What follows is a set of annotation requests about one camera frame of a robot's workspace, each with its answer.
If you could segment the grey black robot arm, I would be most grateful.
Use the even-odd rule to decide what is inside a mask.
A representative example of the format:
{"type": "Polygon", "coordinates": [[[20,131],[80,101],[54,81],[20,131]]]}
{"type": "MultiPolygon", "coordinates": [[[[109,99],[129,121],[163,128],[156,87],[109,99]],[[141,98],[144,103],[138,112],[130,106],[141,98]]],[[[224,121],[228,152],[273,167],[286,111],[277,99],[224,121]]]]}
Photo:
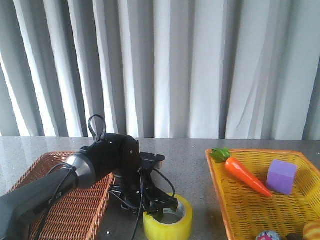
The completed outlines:
{"type": "Polygon", "coordinates": [[[36,219],[46,220],[53,205],[74,189],[88,189],[109,174],[118,184],[109,192],[125,209],[147,212],[158,221],[164,209],[176,211],[178,200],[157,188],[151,173],[163,155],[140,151],[138,140],[129,135],[104,133],[92,145],[82,147],[43,178],[0,198],[0,237],[25,240],[27,227],[36,219]]]}

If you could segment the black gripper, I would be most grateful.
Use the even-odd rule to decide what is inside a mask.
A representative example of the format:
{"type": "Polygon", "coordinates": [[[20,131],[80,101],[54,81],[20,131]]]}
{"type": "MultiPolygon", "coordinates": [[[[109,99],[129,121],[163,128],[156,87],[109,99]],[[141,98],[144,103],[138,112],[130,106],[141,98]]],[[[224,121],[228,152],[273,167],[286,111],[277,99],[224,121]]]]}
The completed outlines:
{"type": "Polygon", "coordinates": [[[116,184],[109,191],[122,204],[137,212],[140,205],[144,212],[162,222],[164,209],[176,212],[178,199],[155,186],[151,173],[141,168],[140,143],[129,135],[104,133],[90,146],[80,149],[80,154],[92,164],[95,181],[113,174],[116,184]]]}

